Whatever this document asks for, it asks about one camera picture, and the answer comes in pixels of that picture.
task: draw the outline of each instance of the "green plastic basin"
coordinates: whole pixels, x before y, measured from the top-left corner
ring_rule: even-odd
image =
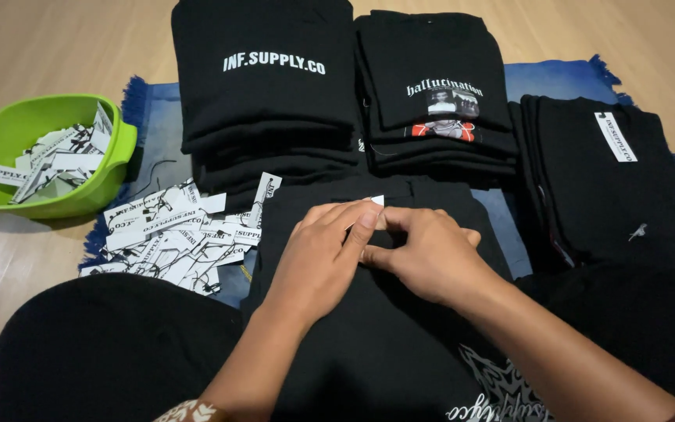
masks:
[[[48,95],[18,101],[0,110],[0,165],[14,167],[14,159],[50,131],[75,123],[92,126],[97,102],[113,122],[113,133],[100,167],[79,188],[55,199],[9,205],[15,186],[0,184],[0,212],[27,218],[61,218],[95,213],[118,192],[137,141],[137,128],[121,120],[116,104],[100,95]]]

